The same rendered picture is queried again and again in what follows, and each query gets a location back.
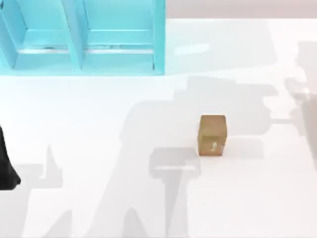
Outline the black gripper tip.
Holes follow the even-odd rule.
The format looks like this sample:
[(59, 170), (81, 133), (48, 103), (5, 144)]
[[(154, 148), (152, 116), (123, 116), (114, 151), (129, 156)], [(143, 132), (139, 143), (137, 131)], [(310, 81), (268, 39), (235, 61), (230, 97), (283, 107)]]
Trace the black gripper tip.
[(3, 130), (0, 126), (0, 190), (13, 190), (21, 184), (21, 178), (8, 157)]

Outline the light blue rack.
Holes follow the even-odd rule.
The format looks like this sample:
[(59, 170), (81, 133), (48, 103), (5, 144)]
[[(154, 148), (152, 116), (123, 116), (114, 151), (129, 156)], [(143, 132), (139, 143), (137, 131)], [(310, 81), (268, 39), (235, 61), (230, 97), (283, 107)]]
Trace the light blue rack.
[(0, 75), (163, 75), (166, 0), (0, 0)]

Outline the brown block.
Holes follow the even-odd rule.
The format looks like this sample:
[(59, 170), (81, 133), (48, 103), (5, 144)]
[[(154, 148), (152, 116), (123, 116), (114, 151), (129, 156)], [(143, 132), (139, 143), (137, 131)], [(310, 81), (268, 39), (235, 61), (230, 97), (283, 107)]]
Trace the brown block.
[(222, 156), (227, 140), (225, 115), (201, 115), (198, 130), (200, 156)]

